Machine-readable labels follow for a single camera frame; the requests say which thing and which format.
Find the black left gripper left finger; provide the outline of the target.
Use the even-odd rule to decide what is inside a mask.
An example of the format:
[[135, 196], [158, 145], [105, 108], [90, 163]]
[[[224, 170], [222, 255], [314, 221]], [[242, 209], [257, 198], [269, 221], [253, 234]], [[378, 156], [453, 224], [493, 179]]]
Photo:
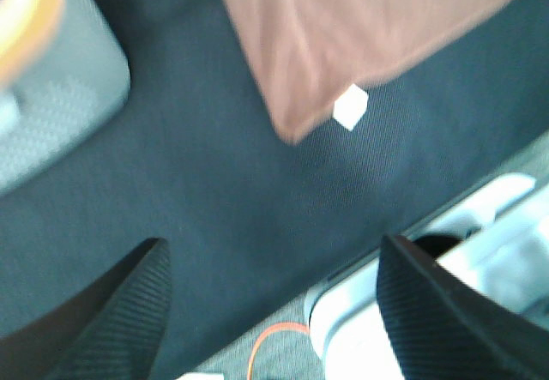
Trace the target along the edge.
[[3, 379], [147, 379], [172, 299], [170, 249], [149, 238], [55, 310], [1, 339]]

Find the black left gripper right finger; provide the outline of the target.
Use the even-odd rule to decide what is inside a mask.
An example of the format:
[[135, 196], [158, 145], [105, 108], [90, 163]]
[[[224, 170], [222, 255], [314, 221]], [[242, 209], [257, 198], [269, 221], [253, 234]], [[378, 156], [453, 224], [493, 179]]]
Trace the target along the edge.
[[402, 236], [383, 239], [377, 304], [406, 379], [546, 379], [548, 332]]

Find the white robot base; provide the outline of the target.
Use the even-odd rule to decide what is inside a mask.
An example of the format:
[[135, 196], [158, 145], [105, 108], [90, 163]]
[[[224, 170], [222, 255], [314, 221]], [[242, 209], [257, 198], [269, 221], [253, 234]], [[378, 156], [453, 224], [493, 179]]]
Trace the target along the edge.
[[[548, 186], [501, 175], [402, 236], [475, 292], [548, 332]], [[302, 323], [283, 322], [230, 354], [247, 379], [303, 379], [313, 350], [326, 379], [406, 379], [377, 304], [379, 252], [313, 287]]]

